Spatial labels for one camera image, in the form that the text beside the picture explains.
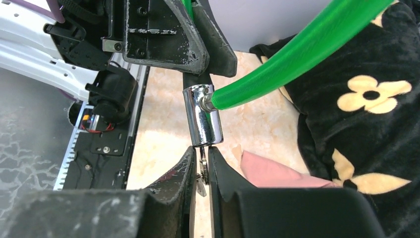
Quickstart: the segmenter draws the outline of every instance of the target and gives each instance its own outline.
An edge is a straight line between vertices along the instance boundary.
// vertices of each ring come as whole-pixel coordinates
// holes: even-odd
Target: pink cloth
[[[242,154],[241,169],[245,178],[257,187],[338,187],[248,151]]]

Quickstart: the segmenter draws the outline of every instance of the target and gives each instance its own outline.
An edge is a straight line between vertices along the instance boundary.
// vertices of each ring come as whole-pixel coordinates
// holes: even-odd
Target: beige floor
[[[252,54],[237,53],[234,78],[213,76],[220,88],[260,65]],[[245,105],[221,111],[224,142],[217,147],[240,171],[243,150],[265,156],[307,173],[296,140],[298,114],[277,90]],[[180,72],[152,68],[140,118],[127,189],[145,187],[168,171],[191,144],[182,96]],[[197,195],[195,237],[210,238],[209,197]]]

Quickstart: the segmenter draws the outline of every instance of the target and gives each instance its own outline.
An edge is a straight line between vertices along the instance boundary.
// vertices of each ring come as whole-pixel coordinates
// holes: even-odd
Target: gray surface
[[[213,15],[235,51],[272,44],[301,31],[331,0],[209,0]]]
[[[72,126],[55,88],[0,68],[0,230],[22,195],[52,189]]]

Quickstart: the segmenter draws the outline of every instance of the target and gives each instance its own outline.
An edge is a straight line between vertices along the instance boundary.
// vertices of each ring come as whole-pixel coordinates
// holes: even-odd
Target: white wall
[[[233,50],[248,52],[298,33],[331,0],[209,0]]]

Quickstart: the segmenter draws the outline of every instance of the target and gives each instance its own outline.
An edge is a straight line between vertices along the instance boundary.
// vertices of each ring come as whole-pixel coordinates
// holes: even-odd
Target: yellow flower print
[[[394,4],[396,4],[396,3],[398,3],[399,1],[398,0],[394,0],[392,3],[391,3],[391,5],[394,5]],[[373,23],[373,24],[375,24],[375,25],[377,25],[377,26],[379,26],[379,27],[382,27],[383,28],[383,26],[382,26],[382,15],[383,15],[383,13],[386,11],[386,9],[384,10],[384,11],[382,11],[375,19],[373,19],[372,21],[371,21],[371,23]]]
[[[349,180],[357,186],[359,192],[364,194],[387,193],[411,182],[410,180],[380,173],[354,176],[354,166],[337,149],[334,149],[332,160],[339,177],[339,179],[333,179],[332,181],[339,186],[343,186],[344,181]]]
[[[345,112],[353,112],[362,107],[374,114],[384,114],[392,111],[398,104],[393,98],[398,94],[411,91],[407,81],[382,82],[368,75],[351,78],[347,86],[352,93],[346,93],[337,100],[338,108]]]

